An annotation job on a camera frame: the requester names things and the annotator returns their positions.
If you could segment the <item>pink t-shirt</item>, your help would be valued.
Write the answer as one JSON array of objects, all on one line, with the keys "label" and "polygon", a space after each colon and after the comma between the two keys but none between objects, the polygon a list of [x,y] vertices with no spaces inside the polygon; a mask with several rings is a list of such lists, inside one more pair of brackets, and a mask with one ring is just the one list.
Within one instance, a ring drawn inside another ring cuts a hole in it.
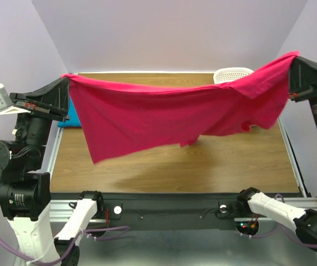
[{"label": "pink t-shirt", "polygon": [[193,144],[253,126],[270,129],[289,94],[289,52],[233,82],[194,88],[147,86],[68,74],[69,95],[93,163],[163,145]]}]

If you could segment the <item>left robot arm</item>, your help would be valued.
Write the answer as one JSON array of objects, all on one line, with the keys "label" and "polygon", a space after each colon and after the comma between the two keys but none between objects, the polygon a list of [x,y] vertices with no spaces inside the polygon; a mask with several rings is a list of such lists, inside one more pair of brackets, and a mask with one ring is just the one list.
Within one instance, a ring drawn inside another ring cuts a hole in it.
[{"label": "left robot arm", "polygon": [[63,229],[52,234],[50,173],[40,169],[52,122],[68,119],[69,85],[59,78],[30,93],[10,94],[0,84],[0,115],[17,115],[14,140],[0,140],[0,206],[20,257],[30,265],[77,265],[84,231],[104,214],[102,194],[84,191]]}]

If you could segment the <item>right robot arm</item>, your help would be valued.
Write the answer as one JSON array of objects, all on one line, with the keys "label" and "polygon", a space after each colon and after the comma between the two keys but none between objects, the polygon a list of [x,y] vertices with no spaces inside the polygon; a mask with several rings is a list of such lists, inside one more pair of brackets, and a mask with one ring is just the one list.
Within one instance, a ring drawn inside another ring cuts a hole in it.
[{"label": "right robot arm", "polygon": [[[289,98],[298,103],[307,101],[317,130],[317,63],[296,57],[289,70]],[[317,178],[317,167],[301,166],[303,176]],[[256,188],[243,190],[236,203],[242,216],[261,214],[291,230],[303,246],[317,252],[317,211],[290,206],[282,200],[273,199]]]}]

